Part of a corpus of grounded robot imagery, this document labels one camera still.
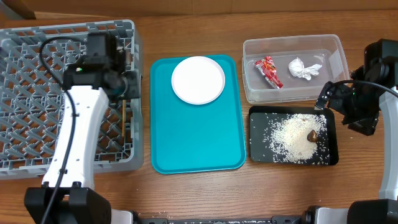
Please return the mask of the white paper napkin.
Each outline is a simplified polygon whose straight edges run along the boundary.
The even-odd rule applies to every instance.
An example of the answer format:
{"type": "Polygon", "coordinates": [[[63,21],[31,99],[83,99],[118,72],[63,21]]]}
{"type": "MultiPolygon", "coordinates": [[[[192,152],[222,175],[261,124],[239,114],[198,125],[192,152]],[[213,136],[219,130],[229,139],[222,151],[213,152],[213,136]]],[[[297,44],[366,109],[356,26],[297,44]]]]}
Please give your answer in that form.
{"type": "Polygon", "coordinates": [[[319,75],[319,69],[322,68],[322,65],[320,64],[315,64],[309,67],[305,67],[304,63],[301,61],[300,58],[293,59],[289,64],[288,64],[288,69],[290,74],[293,77],[297,78],[304,78],[307,81],[310,81],[312,77],[316,77],[319,75]]]}

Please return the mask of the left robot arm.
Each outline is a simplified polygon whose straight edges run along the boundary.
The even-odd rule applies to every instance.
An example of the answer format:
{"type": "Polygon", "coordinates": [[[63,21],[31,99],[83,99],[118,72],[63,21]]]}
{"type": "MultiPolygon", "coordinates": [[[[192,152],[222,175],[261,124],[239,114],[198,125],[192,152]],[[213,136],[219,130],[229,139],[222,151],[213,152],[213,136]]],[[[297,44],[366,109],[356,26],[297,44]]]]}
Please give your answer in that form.
{"type": "Polygon", "coordinates": [[[115,210],[94,188],[94,158],[111,100],[141,96],[141,75],[126,70],[126,52],[104,32],[90,33],[86,54],[56,79],[65,110],[55,154],[40,187],[29,187],[24,205],[36,223],[138,223],[137,214],[115,210]]]}

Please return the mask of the wooden chopstick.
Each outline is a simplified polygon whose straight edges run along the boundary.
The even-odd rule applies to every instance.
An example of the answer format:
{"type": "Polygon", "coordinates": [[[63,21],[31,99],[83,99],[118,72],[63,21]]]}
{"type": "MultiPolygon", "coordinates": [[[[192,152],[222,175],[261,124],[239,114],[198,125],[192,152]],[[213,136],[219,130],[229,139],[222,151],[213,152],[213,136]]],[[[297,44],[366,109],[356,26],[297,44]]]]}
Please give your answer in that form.
{"type": "Polygon", "coordinates": [[[125,121],[126,121],[126,100],[122,100],[122,134],[121,136],[125,137],[125,121]]]}

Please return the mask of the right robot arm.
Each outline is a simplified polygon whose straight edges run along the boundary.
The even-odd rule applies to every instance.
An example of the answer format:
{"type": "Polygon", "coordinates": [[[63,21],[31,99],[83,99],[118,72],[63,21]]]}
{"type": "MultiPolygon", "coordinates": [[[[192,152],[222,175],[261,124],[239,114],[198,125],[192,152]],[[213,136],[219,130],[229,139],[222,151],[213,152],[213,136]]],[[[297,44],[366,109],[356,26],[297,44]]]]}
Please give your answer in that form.
{"type": "Polygon", "coordinates": [[[349,80],[328,82],[315,108],[343,115],[349,129],[370,136],[384,125],[384,170],[379,197],[353,202],[349,208],[312,206],[302,223],[397,224],[397,41],[380,39],[364,50],[364,64],[349,80]]]}

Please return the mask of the red snack wrapper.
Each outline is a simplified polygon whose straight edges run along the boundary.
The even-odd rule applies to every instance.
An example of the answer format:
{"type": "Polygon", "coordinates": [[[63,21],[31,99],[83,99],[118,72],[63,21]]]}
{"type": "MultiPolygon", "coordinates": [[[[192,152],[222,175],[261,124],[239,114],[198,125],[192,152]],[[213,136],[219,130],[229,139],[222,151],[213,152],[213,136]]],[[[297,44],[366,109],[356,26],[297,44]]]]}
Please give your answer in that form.
{"type": "Polygon", "coordinates": [[[281,89],[283,87],[282,82],[277,76],[277,69],[274,61],[270,55],[256,61],[254,65],[274,89],[281,89]]]}

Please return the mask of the brown food scrap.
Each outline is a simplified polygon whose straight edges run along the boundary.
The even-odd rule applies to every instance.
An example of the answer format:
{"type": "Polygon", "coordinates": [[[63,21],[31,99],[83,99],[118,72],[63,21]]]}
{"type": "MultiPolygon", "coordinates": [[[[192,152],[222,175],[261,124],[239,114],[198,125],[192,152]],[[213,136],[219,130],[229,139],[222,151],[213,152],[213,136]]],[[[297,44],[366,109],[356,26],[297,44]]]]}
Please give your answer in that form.
{"type": "Polygon", "coordinates": [[[317,142],[318,141],[318,134],[317,132],[313,129],[311,130],[308,135],[307,135],[307,140],[309,142],[317,142]]]}

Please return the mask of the white rice grains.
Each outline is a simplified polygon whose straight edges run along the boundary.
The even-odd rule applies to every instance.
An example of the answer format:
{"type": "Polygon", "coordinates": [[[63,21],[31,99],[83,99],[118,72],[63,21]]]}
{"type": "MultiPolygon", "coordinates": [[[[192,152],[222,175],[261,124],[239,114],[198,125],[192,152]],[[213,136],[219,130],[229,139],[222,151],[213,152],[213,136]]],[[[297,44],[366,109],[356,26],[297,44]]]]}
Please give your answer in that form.
{"type": "Polygon", "coordinates": [[[272,162],[328,165],[330,150],[327,121],[322,114],[268,114],[264,129],[264,148],[271,152],[272,162]],[[309,142],[311,130],[318,134],[317,142],[309,142]]]}

